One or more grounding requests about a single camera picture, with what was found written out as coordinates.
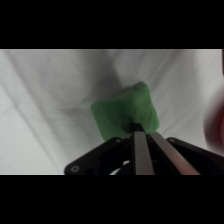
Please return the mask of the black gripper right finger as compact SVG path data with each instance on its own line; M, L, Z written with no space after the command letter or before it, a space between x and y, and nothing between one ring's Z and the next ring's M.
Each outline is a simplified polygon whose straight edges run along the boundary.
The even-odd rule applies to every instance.
M224 175L224 157L176 138L148 135L153 148L175 175Z

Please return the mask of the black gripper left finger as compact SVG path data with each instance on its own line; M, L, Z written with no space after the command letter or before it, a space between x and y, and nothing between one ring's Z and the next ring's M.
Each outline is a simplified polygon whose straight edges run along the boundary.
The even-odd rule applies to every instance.
M126 138L113 137L64 168L65 175L153 175L146 132L130 125Z

